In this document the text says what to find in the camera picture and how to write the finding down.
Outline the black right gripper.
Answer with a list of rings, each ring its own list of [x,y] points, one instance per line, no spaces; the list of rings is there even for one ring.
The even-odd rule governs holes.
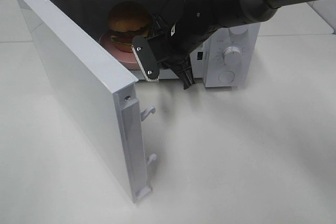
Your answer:
[[[133,37],[132,51],[145,80],[158,81],[158,65],[164,65],[181,80],[184,90],[193,86],[189,55],[218,28],[213,0],[185,0],[181,16],[165,32],[148,41],[140,35]]]

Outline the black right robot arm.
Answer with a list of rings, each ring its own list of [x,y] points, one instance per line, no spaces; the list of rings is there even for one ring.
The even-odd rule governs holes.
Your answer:
[[[310,1],[316,0],[185,0],[173,25],[149,39],[134,37],[132,50],[146,81],[170,69],[187,89],[195,82],[190,53],[217,30],[266,22],[283,6]]]

